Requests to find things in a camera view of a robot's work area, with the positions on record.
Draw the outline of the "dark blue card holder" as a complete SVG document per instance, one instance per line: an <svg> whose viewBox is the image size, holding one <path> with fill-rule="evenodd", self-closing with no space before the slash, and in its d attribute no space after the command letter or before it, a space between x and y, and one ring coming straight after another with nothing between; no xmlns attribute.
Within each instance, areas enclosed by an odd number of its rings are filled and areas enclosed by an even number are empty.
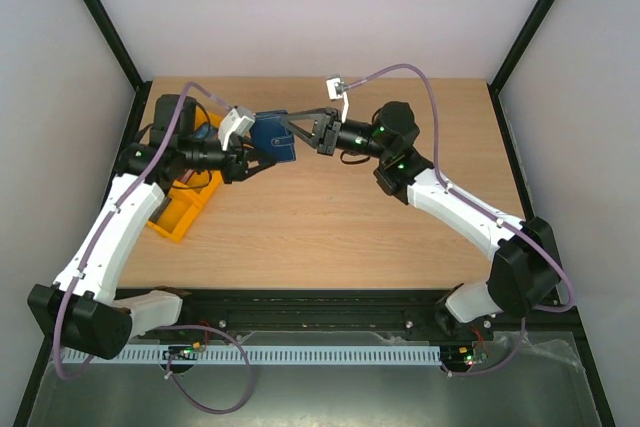
<svg viewBox="0 0 640 427"><path fill-rule="evenodd" d="M258 112L250 129L253 144L277 162L296 160L294 135L281 124L281 118L287 114L286 110Z"/></svg>

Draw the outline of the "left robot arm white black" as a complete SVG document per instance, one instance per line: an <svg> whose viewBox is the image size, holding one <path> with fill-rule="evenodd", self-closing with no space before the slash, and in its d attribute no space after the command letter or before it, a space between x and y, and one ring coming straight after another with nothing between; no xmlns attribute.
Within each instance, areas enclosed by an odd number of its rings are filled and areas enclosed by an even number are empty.
<svg viewBox="0 0 640 427"><path fill-rule="evenodd" d="M213 138L196 134L196 99L165 94L156 102L148 140L121 154L107 199L81 247L49 286L27 299L56 352L67 347L102 359L116 357L130 338L177 322L183 300L168 290L117 300L123 268L148 219L186 172L220 173L241 182L274 165L247 135L255 115L229 108Z"/></svg>

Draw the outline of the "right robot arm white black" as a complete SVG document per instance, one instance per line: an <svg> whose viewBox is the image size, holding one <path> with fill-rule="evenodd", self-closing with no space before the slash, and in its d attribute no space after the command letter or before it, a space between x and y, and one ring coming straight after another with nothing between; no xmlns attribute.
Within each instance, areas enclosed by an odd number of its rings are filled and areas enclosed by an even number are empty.
<svg viewBox="0 0 640 427"><path fill-rule="evenodd" d="M420 129L406 102L391 101L371 122L346 119L334 108L286 114L282 125L321 155L336 151L375 158L381 190L439 219L490 261L487 280L462 284L435 307L434 322L455 339L471 322L506 313L522 319L539 308L560 282L559 255L551 226L539 217L509 215L450 182L415 148Z"/></svg>

